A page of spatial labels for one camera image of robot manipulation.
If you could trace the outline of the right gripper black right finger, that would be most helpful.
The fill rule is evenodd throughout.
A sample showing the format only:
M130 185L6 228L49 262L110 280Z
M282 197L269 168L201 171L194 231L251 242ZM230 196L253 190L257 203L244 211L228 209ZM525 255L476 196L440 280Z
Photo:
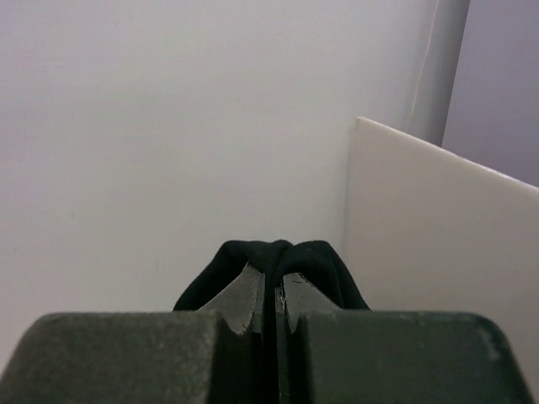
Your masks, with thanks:
M345 310L300 274L275 292L282 403L530 403L505 335L470 313Z

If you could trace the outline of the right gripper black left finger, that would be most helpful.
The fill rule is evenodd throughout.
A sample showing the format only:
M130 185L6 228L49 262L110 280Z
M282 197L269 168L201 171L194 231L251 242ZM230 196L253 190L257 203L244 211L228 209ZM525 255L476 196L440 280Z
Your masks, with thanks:
M255 403L264 276L246 267L196 311L57 313L1 377L4 403Z

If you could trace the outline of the black t shirt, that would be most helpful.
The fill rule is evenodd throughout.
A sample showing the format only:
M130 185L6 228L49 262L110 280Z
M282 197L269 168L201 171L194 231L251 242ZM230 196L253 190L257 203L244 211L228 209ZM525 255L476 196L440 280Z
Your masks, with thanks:
M341 257L326 241L314 240L293 244L274 242L224 242L214 258L190 283L176 301L174 311L195 311L212 300L241 274L245 266L264 274L264 349L263 369L257 376L262 402L277 398L277 361L275 331L275 288L287 274L299 273L333 303L346 310L367 310L352 275Z

